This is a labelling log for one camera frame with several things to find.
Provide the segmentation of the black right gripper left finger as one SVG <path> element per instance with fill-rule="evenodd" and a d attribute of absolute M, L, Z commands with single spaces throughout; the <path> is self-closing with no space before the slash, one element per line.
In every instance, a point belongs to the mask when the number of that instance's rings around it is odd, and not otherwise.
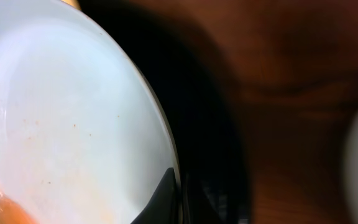
<path fill-rule="evenodd" d="M 177 224 L 177 183 L 174 169 L 168 168 L 146 207 L 131 224 Z"/>

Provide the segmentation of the light blue plate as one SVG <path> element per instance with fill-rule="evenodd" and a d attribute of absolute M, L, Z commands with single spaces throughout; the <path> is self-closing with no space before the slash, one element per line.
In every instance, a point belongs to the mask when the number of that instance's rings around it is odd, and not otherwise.
<path fill-rule="evenodd" d="M 170 218 L 177 170 L 158 101 L 102 27 L 62 1 L 0 1 L 0 199 L 36 223 L 134 223 L 167 179 Z"/>

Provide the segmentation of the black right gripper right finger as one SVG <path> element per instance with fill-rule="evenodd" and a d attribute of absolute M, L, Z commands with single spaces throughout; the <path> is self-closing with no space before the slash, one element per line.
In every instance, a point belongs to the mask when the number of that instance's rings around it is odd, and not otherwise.
<path fill-rule="evenodd" d="M 208 181 L 187 174 L 183 181 L 183 222 L 225 224 L 227 197 Z"/>

